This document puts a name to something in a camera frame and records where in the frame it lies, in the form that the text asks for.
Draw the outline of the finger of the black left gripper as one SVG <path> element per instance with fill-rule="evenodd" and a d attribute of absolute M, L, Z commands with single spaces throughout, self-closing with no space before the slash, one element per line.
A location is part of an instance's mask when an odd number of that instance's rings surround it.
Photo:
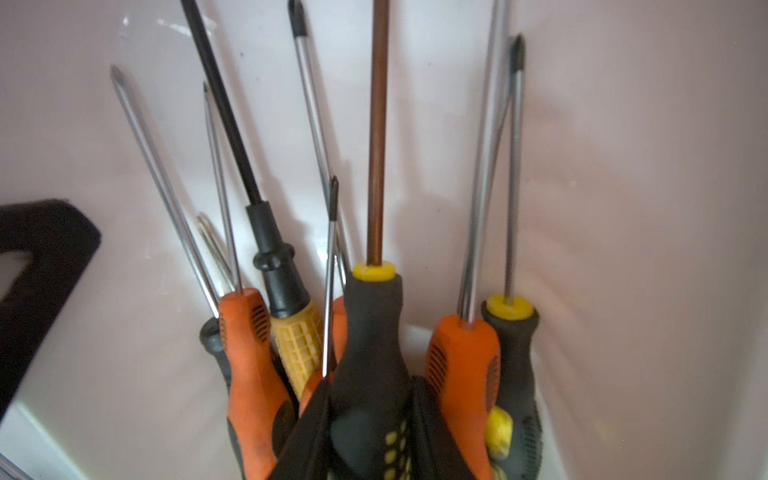
<path fill-rule="evenodd" d="M 98 228 L 65 200 L 1 207 L 1 252 L 30 262 L 1 298 L 1 412 L 101 244 Z"/>

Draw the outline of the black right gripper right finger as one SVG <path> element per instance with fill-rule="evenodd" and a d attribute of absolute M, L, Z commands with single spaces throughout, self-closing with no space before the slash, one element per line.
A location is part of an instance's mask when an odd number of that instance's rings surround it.
<path fill-rule="evenodd" d="M 412 479 L 474 479 L 422 376 L 411 380 Z"/>

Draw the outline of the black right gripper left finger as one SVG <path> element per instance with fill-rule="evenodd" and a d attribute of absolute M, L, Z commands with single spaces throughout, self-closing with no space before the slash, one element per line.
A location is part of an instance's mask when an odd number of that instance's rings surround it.
<path fill-rule="evenodd" d="M 268 479 L 325 480 L 330 469 L 330 385 L 317 385 Z"/>

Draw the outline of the black yellow-collar brown-shaft screwdriver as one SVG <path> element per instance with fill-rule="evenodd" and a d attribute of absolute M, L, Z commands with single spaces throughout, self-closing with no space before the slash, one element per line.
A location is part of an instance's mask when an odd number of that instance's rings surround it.
<path fill-rule="evenodd" d="M 373 4 L 367 255 L 347 281 L 345 349 L 331 382 L 336 479 L 404 473 L 410 377 L 399 346 L 402 278 L 382 256 L 390 4 Z"/>

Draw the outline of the orange flathead screwdriver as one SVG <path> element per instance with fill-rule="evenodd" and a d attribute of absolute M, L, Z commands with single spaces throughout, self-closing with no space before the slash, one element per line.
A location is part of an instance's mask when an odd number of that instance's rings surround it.
<path fill-rule="evenodd" d="M 508 1 L 493 3 L 458 313 L 441 319 L 427 353 L 428 384 L 436 393 L 442 417 L 475 479 L 493 477 L 485 429 L 499 388 L 500 343 L 493 327 L 478 313 L 477 286 L 496 168 L 500 116 L 508 92 L 509 10 Z"/>

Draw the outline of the small black orange screwdriver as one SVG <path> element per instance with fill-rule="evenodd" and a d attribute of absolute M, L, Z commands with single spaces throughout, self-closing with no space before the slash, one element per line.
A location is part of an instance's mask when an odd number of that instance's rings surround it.
<path fill-rule="evenodd" d="M 309 405 L 320 381 L 329 375 L 331 370 L 332 353 L 332 321 L 334 301 L 334 268 L 336 258 L 336 223 L 338 219 L 338 193 L 339 182 L 336 176 L 330 181 L 330 197 L 328 205 L 328 235 L 327 235 L 327 262 L 324 285 L 324 306 L 322 324 L 322 355 L 321 367 L 313 372 L 305 385 L 299 404 L 299 415 L 302 416 Z"/>

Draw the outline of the white plastic storage box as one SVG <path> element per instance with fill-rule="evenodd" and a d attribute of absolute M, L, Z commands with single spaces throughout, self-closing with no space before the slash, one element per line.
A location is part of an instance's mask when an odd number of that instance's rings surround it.
<path fill-rule="evenodd" d="M 199 1 L 262 195 L 321 304 L 326 213 L 286 1 Z M 306 1 L 351 263 L 371 1 Z M 767 1 L 514 1 L 527 37 L 517 290 L 541 479 L 767 479 Z M 492 1 L 391 6 L 384 258 L 408 367 L 455 311 Z M 179 1 L 1 1 L 1 204 L 101 245 L 1 426 L 40 479 L 238 479 L 210 318 L 109 70 L 192 219 L 221 221 Z"/>

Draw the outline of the orange phillips screwdriver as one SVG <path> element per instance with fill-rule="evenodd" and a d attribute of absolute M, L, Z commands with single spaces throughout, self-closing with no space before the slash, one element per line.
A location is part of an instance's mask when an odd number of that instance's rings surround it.
<path fill-rule="evenodd" d="M 325 197 L 326 209 L 328 210 L 329 197 L 330 197 L 330 181 L 334 176 L 331 170 L 331 163 L 328 156 L 328 149 L 326 145 L 325 135 L 322 125 L 322 117 L 320 113 L 319 100 L 314 85 L 314 75 L 312 70 L 312 63 L 309 52 L 308 44 L 308 28 L 306 23 L 306 16 L 304 12 L 304 6 L 301 1 L 289 1 L 287 3 L 288 16 L 291 25 L 294 45 L 296 49 L 299 71 L 301 75 L 301 81 L 305 96 L 305 103 L 307 113 L 309 117 L 310 129 L 312 132 L 314 149 L 318 164 L 318 170 Z M 336 242 L 336 258 L 335 258 L 335 283 L 339 282 L 341 290 L 346 290 L 347 277 L 350 271 L 348 249 L 345 242 L 344 226 L 340 222 L 338 213 L 338 219 L 336 223 L 337 230 L 337 242 Z M 340 361 L 341 356 L 345 348 L 346 342 L 346 310 L 344 307 L 344 300 L 342 297 L 336 298 L 334 296 L 333 301 L 333 321 L 332 321 L 332 353 L 331 353 L 331 371 Z"/>

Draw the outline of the yellow black-shaft screwdriver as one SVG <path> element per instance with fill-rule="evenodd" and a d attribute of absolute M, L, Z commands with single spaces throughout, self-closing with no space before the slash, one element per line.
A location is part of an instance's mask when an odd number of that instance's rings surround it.
<path fill-rule="evenodd" d="M 295 265 L 295 249 L 283 240 L 269 202 L 261 197 L 198 5 L 184 1 L 182 8 L 248 198 L 246 212 L 257 245 L 254 266 L 265 282 L 278 354 L 301 398 L 321 360 L 318 311 Z"/>

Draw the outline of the yellow flathead screwdriver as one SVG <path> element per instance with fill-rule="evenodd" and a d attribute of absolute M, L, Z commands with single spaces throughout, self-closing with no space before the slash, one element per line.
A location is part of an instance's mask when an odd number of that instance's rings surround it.
<path fill-rule="evenodd" d="M 213 224 L 205 213 L 199 212 L 196 216 L 196 226 L 224 279 L 225 285 L 228 287 L 229 291 L 232 291 L 235 288 L 232 279 L 232 271 L 228 260 L 225 258 L 224 245 L 216 234 Z"/>

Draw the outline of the black thin-shaft screwdriver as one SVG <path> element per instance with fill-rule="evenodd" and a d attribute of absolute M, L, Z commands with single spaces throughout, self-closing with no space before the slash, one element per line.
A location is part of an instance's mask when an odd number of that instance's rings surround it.
<path fill-rule="evenodd" d="M 160 158 L 157 146 L 140 109 L 136 94 L 131 88 L 124 72 L 115 64 L 110 66 L 110 79 L 136 142 L 148 166 L 152 179 L 182 244 L 186 258 L 210 308 L 211 317 L 201 326 L 199 331 L 199 341 L 203 349 L 215 359 L 218 369 L 223 377 L 227 393 L 230 393 L 232 372 L 229 361 L 224 353 L 219 329 L 220 297 L 217 295 L 214 288 L 211 275 L 204 264 L 197 242 L 193 238 L 193 234 L 184 216 L 178 197 L 173 189 L 165 165 Z"/>

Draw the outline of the black yellow-collar phillips screwdriver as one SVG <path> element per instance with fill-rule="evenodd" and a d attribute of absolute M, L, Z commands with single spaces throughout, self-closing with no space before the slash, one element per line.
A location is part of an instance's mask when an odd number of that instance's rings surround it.
<path fill-rule="evenodd" d="M 531 361 L 532 339 L 540 317 L 530 301 L 515 293 L 525 64 L 526 40 L 523 34 L 518 34 L 512 42 L 510 61 L 511 139 L 504 290 L 488 298 L 481 308 L 483 318 L 493 326 L 501 346 L 496 406 L 510 415 L 513 432 L 509 453 L 495 463 L 508 479 L 536 479 L 543 451 Z"/>

